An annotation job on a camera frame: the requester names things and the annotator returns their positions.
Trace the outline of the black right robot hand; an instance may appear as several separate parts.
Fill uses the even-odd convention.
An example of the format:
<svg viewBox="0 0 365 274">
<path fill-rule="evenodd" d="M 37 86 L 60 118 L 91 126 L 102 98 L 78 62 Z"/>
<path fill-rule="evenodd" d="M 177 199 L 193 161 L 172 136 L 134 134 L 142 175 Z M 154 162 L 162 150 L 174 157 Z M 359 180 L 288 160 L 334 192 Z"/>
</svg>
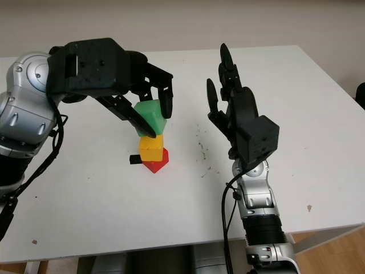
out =
<svg viewBox="0 0 365 274">
<path fill-rule="evenodd" d="M 258 110 L 253 92 L 241 84 L 237 66 L 232 60 L 225 43 L 220 46 L 221 63 L 218 66 L 218 76 L 221 83 L 221 99 L 228 103 L 226 112 L 218 109 L 216 88 L 211 79 L 206 80 L 206 92 L 210 112 L 209 120 L 223 133 L 231 144 L 229 159 L 240 157 L 237 133 L 243 129 L 243 124 L 258 117 Z"/>
</svg>

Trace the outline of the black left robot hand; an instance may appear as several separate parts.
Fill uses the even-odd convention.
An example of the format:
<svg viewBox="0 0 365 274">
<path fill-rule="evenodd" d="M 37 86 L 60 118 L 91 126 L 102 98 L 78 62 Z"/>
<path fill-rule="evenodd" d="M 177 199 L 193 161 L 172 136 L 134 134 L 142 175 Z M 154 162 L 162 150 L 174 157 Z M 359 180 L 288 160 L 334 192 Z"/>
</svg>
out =
<svg viewBox="0 0 365 274">
<path fill-rule="evenodd" d="M 137 51 L 118 53 L 77 54 L 77 61 L 67 62 L 64 103 L 76 103 L 92 97 L 121 120 L 127 120 L 140 133 L 155 138 L 157 131 L 148 124 L 125 98 L 136 94 L 140 101 L 152 99 L 151 88 L 158 91 L 163 118 L 172 115 L 172 74 L 150 64 L 147 57 Z"/>
</svg>

